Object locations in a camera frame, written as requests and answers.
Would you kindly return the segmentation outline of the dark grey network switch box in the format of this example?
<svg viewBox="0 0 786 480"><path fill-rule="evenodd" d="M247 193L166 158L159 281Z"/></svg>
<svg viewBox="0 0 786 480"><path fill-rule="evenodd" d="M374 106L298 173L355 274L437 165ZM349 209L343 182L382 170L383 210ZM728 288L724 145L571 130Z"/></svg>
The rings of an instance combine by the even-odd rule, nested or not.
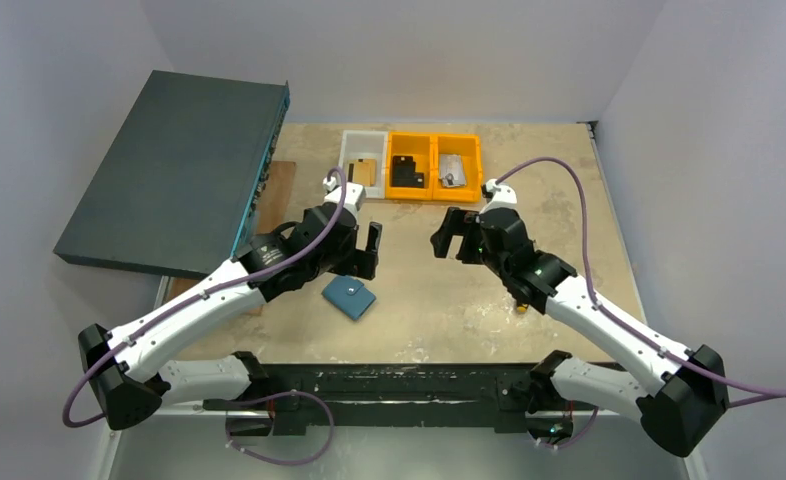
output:
<svg viewBox="0 0 786 480"><path fill-rule="evenodd" d="M251 235L287 84L153 71L59 237L63 261L200 279Z"/></svg>

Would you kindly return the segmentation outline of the aluminium frame rail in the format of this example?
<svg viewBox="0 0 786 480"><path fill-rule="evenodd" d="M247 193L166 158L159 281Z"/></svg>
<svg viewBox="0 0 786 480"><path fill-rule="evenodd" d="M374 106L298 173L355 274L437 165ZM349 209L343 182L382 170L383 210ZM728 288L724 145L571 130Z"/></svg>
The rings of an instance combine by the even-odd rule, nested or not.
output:
<svg viewBox="0 0 786 480"><path fill-rule="evenodd" d="M228 445L302 436L311 427L490 428L528 433L559 449L581 430L570 415L606 410L636 421L664 451L686 457L726 408L727 398L699 374L719 367L707 348L672 366L658 363L653 381L616 363L588 363L556 350L535 364L264 364L240 351L202 361L171 360L145 380L117 361L94 380L118 452L158 418L178 413L225 422Z"/></svg>

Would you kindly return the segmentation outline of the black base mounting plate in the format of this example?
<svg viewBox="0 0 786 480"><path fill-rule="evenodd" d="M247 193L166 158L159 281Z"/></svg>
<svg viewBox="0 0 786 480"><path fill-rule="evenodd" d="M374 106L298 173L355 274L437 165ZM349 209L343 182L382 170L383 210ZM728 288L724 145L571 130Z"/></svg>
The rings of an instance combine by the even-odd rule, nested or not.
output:
<svg viewBox="0 0 786 480"><path fill-rule="evenodd" d="M538 392L533 363L263 364L235 401L208 399L240 435L302 435L310 426L488 428L546 432L548 417L590 404Z"/></svg>

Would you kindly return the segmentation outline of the wooden board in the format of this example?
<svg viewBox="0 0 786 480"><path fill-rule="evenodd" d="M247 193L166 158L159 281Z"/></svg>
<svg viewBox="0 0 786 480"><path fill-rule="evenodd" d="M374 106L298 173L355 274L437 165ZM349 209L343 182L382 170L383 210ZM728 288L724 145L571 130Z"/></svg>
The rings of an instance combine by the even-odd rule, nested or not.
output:
<svg viewBox="0 0 786 480"><path fill-rule="evenodd" d="M284 222L295 173L295 162L274 161L271 164L266 186L258 197L254 223L248 238L254 234L268 233ZM161 306L174 299L198 282L198 279L168 277L164 292L158 294L157 305Z"/></svg>

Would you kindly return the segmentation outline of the silver cards in yellow bin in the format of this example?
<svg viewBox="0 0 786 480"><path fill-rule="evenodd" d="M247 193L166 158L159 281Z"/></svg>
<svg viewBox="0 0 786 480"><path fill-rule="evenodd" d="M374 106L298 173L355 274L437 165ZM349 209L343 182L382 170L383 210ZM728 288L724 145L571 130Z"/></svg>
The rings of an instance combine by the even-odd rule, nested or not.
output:
<svg viewBox="0 0 786 480"><path fill-rule="evenodd" d="M440 154L438 171L443 188L462 188L467 185L463 157L459 154Z"/></svg>

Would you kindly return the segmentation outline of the yellow bin right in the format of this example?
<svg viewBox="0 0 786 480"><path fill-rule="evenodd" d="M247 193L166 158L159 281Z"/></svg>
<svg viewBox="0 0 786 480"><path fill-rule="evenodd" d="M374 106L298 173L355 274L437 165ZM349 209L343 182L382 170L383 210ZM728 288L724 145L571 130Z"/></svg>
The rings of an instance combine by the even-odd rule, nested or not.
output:
<svg viewBox="0 0 786 480"><path fill-rule="evenodd" d="M438 134L431 164L432 200L477 203L481 199L481 142L473 134Z"/></svg>

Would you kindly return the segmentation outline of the white plastic bin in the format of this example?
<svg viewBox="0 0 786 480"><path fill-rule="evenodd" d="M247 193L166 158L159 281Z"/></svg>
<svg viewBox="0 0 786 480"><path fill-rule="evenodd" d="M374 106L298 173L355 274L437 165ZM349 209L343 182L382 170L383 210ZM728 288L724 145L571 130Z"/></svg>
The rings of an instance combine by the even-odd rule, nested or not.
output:
<svg viewBox="0 0 786 480"><path fill-rule="evenodd" d="M346 173L349 160L358 158L375 158L377 160L377 177L374 187L365 187L368 199L385 198L386 161L388 150L388 133L384 131L345 130L342 134L339 166Z"/></svg>

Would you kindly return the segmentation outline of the black cards in yellow bin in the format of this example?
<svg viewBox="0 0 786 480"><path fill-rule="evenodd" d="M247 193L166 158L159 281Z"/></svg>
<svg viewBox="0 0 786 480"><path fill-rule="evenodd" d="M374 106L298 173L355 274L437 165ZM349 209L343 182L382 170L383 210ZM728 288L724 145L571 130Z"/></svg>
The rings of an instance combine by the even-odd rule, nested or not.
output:
<svg viewBox="0 0 786 480"><path fill-rule="evenodd" d="M394 156L389 176L390 185L394 188L425 187L425 174L417 170L416 161L410 155Z"/></svg>

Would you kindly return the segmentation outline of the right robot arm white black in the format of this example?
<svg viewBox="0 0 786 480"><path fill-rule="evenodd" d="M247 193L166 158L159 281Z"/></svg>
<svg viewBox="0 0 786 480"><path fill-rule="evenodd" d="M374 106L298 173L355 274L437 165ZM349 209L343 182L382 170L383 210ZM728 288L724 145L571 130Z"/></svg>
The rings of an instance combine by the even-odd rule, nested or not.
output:
<svg viewBox="0 0 786 480"><path fill-rule="evenodd" d="M537 249L515 210L448 208L430 238L435 257L447 256L455 236L462 239L456 260L486 266L517 306L570 327L617 364L601 367L553 351L529 373L528 412L559 401L586 403L639 423L663 450L687 457L727 411L724 386L698 372L724 375L715 350L691 350L635 318L614 321L619 308L561 258Z"/></svg>

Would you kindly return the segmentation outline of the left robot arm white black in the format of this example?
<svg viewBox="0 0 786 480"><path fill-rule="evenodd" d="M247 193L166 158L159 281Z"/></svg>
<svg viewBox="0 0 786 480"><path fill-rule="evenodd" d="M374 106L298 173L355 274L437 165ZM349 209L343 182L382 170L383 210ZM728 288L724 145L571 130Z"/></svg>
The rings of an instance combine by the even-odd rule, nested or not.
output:
<svg viewBox="0 0 786 480"><path fill-rule="evenodd" d="M176 356L223 323L323 273L373 279L381 224L369 224L367 246L359 249L353 213L342 210L334 226L326 226L335 211L325 203L305 210L299 222L253 236L212 274L138 320L82 330L82 365L108 426L133 427L163 405L248 398L252 383L265 376L253 354L204 361Z"/></svg>

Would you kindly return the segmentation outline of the gold cards in white bin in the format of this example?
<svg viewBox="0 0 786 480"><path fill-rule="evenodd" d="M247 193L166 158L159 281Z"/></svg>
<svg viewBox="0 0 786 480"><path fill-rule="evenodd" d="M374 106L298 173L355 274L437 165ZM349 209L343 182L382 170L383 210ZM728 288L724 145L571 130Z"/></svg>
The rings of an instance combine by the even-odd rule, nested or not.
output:
<svg viewBox="0 0 786 480"><path fill-rule="evenodd" d="M374 187L377 177L377 160L375 158L358 158L349 160L346 165L347 181L364 187Z"/></svg>

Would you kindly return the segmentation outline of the yellow bin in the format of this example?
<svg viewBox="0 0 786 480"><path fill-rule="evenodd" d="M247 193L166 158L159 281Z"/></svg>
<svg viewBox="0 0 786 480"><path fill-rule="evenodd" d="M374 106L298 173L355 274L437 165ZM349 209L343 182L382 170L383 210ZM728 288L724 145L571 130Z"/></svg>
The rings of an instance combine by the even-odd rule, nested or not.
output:
<svg viewBox="0 0 786 480"><path fill-rule="evenodd" d="M481 142L473 134L438 134L431 164L432 200L477 203L481 199Z"/></svg>
<svg viewBox="0 0 786 480"><path fill-rule="evenodd" d="M387 200L425 202L432 197L431 134L393 131L388 135L385 166Z"/></svg>

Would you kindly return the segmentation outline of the teal card holder wallet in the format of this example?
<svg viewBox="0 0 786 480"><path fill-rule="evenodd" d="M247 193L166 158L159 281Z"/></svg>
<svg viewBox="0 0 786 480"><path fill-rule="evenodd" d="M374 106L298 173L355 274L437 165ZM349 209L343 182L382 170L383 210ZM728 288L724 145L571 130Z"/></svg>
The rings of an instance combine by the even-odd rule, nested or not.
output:
<svg viewBox="0 0 786 480"><path fill-rule="evenodd" d="M322 296L352 321L358 321L376 301L376 295L362 281L348 276L336 276Z"/></svg>

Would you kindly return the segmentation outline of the yellow bin middle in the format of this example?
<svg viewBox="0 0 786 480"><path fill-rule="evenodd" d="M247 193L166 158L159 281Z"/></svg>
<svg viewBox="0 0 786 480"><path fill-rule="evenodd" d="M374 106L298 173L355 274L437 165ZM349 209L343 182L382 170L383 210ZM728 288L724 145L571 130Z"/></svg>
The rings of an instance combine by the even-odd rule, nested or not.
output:
<svg viewBox="0 0 786 480"><path fill-rule="evenodd" d="M432 197L431 134L393 131L388 135L385 166L387 200L425 202Z"/></svg>

